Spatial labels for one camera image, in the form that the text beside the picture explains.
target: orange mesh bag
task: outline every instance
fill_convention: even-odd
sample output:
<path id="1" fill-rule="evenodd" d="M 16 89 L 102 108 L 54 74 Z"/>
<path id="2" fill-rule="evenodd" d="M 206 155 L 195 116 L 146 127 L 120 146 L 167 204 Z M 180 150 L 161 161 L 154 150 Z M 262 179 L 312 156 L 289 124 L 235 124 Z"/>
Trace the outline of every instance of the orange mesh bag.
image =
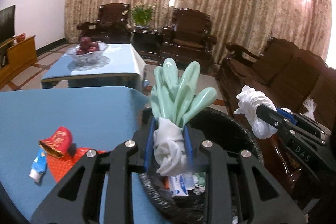
<path id="1" fill-rule="evenodd" d="M 80 147 L 77 148 L 76 153 L 73 157 L 69 153 L 66 153 L 63 157 L 57 158 L 50 154 L 47 154 L 48 168 L 54 177 L 55 181 L 58 183 L 64 175 L 78 162 L 78 160 L 85 155 L 85 153 L 90 150 L 90 148 Z M 106 151 L 98 150 L 98 153 L 105 153 Z"/>

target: toothpaste tube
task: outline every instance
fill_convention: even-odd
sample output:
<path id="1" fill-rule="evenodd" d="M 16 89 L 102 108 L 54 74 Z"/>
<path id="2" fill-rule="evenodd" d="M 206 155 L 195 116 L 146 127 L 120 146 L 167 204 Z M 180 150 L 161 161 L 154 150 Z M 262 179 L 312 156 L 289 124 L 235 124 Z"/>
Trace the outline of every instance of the toothpaste tube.
<path id="1" fill-rule="evenodd" d="M 172 197 L 174 198 L 185 198 L 189 196 L 188 191 L 185 187 L 183 175 L 169 177 L 169 190 Z"/>
<path id="2" fill-rule="evenodd" d="M 183 179 L 184 179 L 185 188 L 188 191 L 195 189 L 193 173 L 191 173 L 191 172 L 183 173 L 182 176 L 183 176 Z"/>
<path id="3" fill-rule="evenodd" d="M 40 182 L 40 179 L 45 172 L 47 167 L 47 159 L 46 159 L 46 152 L 40 148 L 37 156 L 31 165 L 31 170 L 29 176 L 35 181 Z"/>

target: blue table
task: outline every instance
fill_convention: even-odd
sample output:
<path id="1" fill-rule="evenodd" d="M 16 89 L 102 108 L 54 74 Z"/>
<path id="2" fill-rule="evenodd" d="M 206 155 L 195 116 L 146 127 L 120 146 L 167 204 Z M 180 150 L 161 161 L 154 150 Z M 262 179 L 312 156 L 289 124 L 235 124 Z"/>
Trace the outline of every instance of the blue table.
<path id="1" fill-rule="evenodd" d="M 142 91 L 146 63 L 132 44 L 110 44 L 93 65 L 77 66 L 64 54 L 41 79 L 43 89 L 68 80 L 71 88 L 88 86 L 127 86 Z"/>
<path id="2" fill-rule="evenodd" d="M 63 125 L 77 147 L 112 150 L 132 138 L 146 102 L 140 92 L 121 86 L 1 92 L 0 181 L 23 216 L 30 220 L 55 186 L 49 171 L 40 186 L 28 176 L 38 140 Z M 135 224 L 168 223 L 147 199 L 137 174 L 132 176 L 132 191 Z"/>

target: glass fruit bowl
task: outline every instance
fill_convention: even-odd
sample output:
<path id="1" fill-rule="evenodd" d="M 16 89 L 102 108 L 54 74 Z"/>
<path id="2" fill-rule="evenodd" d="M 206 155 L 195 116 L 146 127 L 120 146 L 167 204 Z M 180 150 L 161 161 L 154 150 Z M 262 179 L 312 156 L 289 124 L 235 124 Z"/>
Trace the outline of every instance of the glass fruit bowl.
<path id="1" fill-rule="evenodd" d="M 71 56 L 73 60 L 81 66 L 85 66 L 88 64 L 97 63 L 103 52 L 108 48 L 109 45 L 105 44 L 104 42 L 97 41 L 99 45 L 99 50 L 96 52 L 88 52 L 83 55 L 78 55 L 77 51 L 80 48 L 80 45 L 76 45 L 67 50 L 66 54 Z"/>

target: metal screw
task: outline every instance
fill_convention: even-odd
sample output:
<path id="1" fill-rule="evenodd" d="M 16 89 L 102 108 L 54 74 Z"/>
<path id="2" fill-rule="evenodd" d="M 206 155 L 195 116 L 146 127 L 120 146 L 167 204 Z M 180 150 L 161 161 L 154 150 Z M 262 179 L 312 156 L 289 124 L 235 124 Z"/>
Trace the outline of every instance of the metal screw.
<path id="1" fill-rule="evenodd" d="M 135 146 L 135 141 L 133 141 L 133 140 L 126 141 L 125 146 L 131 148 L 131 147 Z"/>
<path id="2" fill-rule="evenodd" d="M 249 158 L 251 156 L 251 152 L 249 150 L 243 150 L 241 152 L 241 155 L 244 157 L 244 158 Z"/>
<path id="3" fill-rule="evenodd" d="M 86 155 L 89 157 L 89 158 L 93 158 L 95 155 L 97 155 L 97 152 L 96 150 L 93 150 L 93 149 L 90 149 L 86 152 Z"/>
<path id="4" fill-rule="evenodd" d="M 211 147 L 212 146 L 212 141 L 205 140 L 202 142 L 202 145 L 204 147 Z"/>

